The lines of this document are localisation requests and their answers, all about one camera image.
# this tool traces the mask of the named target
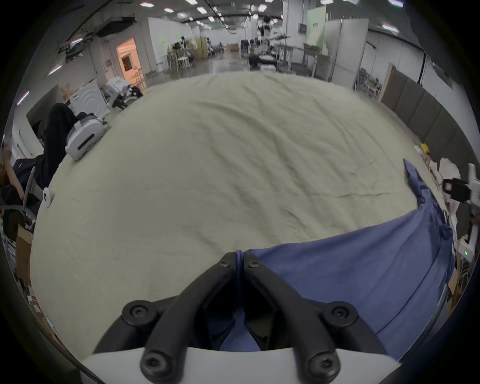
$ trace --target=black pants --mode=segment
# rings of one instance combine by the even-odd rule
[[[38,156],[35,181],[41,188],[47,187],[66,155],[67,136],[73,125],[83,116],[75,116],[65,104],[57,103],[48,112],[45,121],[44,151]]]

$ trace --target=white vr headset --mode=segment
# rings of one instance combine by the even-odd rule
[[[87,116],[77,121],[67,137],[65,152],[73,159],[79,160],[104,135],[102,122],[95,116]]]

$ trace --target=window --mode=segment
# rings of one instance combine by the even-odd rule
[[[124,67],[124,69],[125,69],[125,72],[128,72],[128,71],[130,71],[130,70],[133,69],[133,67],[132,67],[132,59],[131,59],[130,55],[127,55],[127,56],[125,56],[125,57],[122,57],[122,58],[121,58],[121,61],[122,61],[122,63],[123,63],[123,67]]]

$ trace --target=person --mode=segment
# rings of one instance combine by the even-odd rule
[[[81,112],[78,116],[62,103],[55,104],[48,112],[45,120],[44,151],[35,158],[18,159],[10,164],[12,152],[4,146],[0,155],[1,196],[5,204],[23,204],[25,188],[33,167],[36,167],[34,178],[37,185],[44,189],[50,184],[60,162],[66,155],[67,137],[74,124],[86,117]]]

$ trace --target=doorway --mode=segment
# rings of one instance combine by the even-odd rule
[[[144,80],[140,60],[138,59],[137,46],[133,38],[120,44],[117,48],[117,56],[123,77],[133,85],[139,85]]]

